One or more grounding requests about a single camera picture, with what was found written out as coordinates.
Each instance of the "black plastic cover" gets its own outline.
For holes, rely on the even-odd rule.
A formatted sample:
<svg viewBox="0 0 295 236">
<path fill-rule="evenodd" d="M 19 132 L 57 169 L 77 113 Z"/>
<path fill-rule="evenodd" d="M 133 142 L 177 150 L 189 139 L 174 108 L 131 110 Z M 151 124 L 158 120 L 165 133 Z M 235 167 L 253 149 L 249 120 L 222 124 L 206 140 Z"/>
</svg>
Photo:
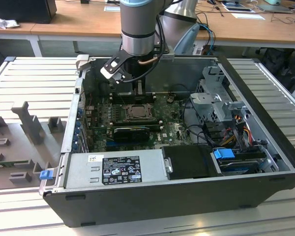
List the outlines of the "black plastic cover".
<svg viewBox="0 0 295 236">
<path fill-rule="evenodd" d="M 162 152 L 164 159 L 170 159 L 173 168 L 168 174 L 169 179 L 217 176 L 208 146 L 166 146 L 162 147 Z"/>
</svg>

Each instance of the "computer case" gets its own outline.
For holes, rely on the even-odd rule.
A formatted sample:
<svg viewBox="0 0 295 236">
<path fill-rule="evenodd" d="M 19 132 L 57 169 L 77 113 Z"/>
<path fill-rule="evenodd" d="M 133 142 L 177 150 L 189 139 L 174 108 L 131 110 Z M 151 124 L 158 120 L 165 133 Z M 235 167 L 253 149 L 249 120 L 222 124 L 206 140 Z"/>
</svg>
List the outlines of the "computer case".
<svg viewBox="0 0 295 236">
<path fill-rule="evenodd" d="M 0 0 L 0 18 L 48 24 L 57 11 L 55 0 Z"/>
</svg>

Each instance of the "tabletop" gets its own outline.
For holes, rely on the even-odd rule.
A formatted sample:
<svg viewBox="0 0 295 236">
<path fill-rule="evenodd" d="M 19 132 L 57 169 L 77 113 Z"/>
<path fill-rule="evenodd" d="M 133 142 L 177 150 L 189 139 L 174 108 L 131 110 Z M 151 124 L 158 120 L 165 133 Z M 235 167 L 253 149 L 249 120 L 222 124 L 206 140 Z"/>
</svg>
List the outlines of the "tabletop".
<svg viewBox="0 0 295 236">
<path fill-rule="evenodd" d="M 283 5 L 289 6 L 291 2 L 284 1 Z M 216 40 L 223 41 L 240 41 L 240 42 L 272 42 L 272 43 L 295 43 L 295 22 L 292 24 L 284 24 L 277 20 L 280 19 L 289 23 L 289 19 L 295 19 L 295 14 L 278 14 L 275 13 L 273 20 L 272 13 L 264 13 L 258 9 L 254 9 L 265 20 L 237 19 L 218 2 L 217 6 L 222 11 L 221 13 L 212 9 L 211 4 L 201 1 L 197 6 L 197 13 L 205 12 L 208 18 L 208 24 L 211 30 L 214 31 Z M 203 23 L 206 19 L 203 14 L 198 15 Z M 197 39 L 207 39 L 208 33 L 201 31 Z"/>
<path fill-rule="evenodd" d="M 120 37 L 120 12 L 104 11 L 106 4 L 57 0 L 57 13 L 50 24 L 36 24 L 32 34 Z"/>
<path fill-rule="evenodd" d="M 30 34 L 30 30 L 34 27 L 35 23 L 18 23 L 19 27 L 1 29 L 0 33 L 7 34 Z"/>
<path fill-rule="evenodd" d="M 120 12 L 104 11 L 104 0 L 80 4 L 78 0 L 56 0 L 57 13 L 50 24 L 21 23 L 21 27 L 3 30 L 0 33 L 31 33 L 35 35 L 64 35 L 64 36 L 94 36 L 94 37 L 120 37 Z M 232 42 L 269 42 L 269 43 L 295 43 L 295 23 L 284 24 L 274 19 L 272 13 L 262 13 L 254 9 L 265 20 L 237 19 L 227 12 L 218 2 L 224 17 L 205 0 L 199 1 L 197 13 L 207 15 L 209 27 L 214 31 L 217 41 Z M 204 14 L 199 14 L 202 22 Z M 285 22 L 295 19 L 295 14 L 274 14 Z M 207 40 L 205 30 L 199 32 L 197 40 Z"/>
</svg>

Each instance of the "motherboard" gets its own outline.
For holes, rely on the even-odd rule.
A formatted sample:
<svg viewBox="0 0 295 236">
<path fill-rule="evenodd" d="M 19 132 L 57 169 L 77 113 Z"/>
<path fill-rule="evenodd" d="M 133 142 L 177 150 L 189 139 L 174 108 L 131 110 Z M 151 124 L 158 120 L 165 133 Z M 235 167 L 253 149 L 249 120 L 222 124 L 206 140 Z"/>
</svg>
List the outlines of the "motherboard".
<svg viewBox="0 0 295 236">
<path fill-rule="evenodd" d="M 120 97 L 98 98 L 88 111 L 89 149 L 93 152 L 159 149 L 192 144 L 182 124 L 183 102 L 167 94 L 143 104 Z"/>
</svg>

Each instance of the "metal bracket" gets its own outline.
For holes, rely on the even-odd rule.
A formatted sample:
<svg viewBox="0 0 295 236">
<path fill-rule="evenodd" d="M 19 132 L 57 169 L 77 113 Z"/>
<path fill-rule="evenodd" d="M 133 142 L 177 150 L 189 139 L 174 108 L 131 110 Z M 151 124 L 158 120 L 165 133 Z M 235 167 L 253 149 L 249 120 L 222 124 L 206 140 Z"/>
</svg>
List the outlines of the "metal bracket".
<svg viewBox="0 0 295 236">
<path fill-rule="evenodd" d="M 125 63 L 125 61 L 131 57 L 133 56 L 122 49 L 117 52 L 116 55 L 109 59 L 109 61 L 103 66 L 100 72 L 105 76 L 106 79 L 110 79 Z"/>
<path fill-rule="evenodd" d="M 78 71 L 82 71 L 89 67 L 90 58 L 89 55 L 78 55 L 75 61 Z"/>
</svg>

